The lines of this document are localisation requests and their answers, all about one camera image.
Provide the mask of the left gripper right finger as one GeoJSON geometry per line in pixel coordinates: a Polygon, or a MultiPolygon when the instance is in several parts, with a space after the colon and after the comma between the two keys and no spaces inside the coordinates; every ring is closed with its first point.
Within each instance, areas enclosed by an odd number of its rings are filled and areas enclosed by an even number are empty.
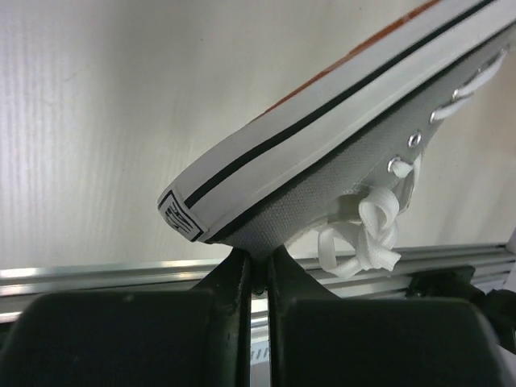
{"type": "Polygon", "coordinates": [[[274,386],[509,386],[489,320],[457,298],[340,298],[285,248],[268,260],[274,386]]]}

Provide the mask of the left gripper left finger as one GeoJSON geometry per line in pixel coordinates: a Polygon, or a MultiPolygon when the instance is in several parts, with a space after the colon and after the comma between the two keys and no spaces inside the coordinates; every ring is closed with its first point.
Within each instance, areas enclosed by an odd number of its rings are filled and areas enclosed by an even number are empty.
{"type": "Polygon", "coordinates": [[[1,350],[4,386],[247,386],[251,259],[186,291],[80,291],[33,301],[1,350]]]}

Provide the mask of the grey sneaker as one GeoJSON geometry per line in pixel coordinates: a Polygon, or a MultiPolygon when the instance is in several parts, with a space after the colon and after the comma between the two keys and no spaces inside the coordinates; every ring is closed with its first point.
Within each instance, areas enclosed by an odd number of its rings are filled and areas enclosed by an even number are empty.
{"type": "Polygon", "coordinates": [[[512,1],[423,3],[195,160],[161,217],[255,260],[316,229],[326,272],[392,270],[427,145],[497,74],[514,30],[512,1]]]}

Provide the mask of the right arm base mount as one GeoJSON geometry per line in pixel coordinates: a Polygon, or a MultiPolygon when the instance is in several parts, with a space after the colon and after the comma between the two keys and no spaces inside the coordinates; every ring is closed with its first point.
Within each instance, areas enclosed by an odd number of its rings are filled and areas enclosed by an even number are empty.
{"type": "Polygon", "coordinates": [[[515,354],[515,292],[501,289],[484,293],[471,283],[475,271],[465,265],[415,273],[406,296],[457,298],[473,304],[489,320],[500,345],[515,354]]]}

